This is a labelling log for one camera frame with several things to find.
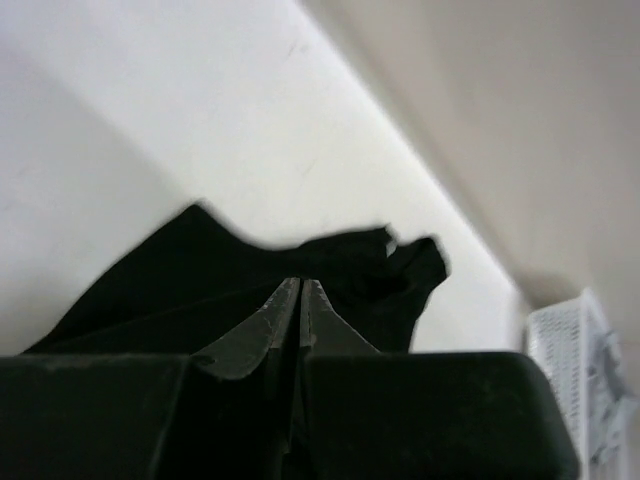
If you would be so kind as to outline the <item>black tank top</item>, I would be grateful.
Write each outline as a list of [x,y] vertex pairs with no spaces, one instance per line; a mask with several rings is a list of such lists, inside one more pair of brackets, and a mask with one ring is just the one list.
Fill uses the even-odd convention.
[[106,271],[31,352],[192,354],[259,310],[288,278],[319,281],[365,340],[401,352],[447,275],[430,237],[395,245],[378,227],[267,250],[193,204]]

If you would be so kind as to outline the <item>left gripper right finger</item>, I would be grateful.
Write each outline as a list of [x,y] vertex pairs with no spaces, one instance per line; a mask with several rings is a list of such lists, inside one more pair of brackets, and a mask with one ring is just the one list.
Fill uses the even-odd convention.
[[304,361],[309,354],[368,355],[379,349],[360,335],[333,308],[317,280],[305,280],[301,291],[297,359],[297,478],[316,479],[311,461],[309,407]]

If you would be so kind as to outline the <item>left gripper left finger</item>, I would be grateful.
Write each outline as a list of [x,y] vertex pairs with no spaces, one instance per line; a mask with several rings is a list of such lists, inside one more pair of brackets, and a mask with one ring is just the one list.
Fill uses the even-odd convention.
[[290,450],[301,282],[191,358],[174,426],[177,479],[279,479]]

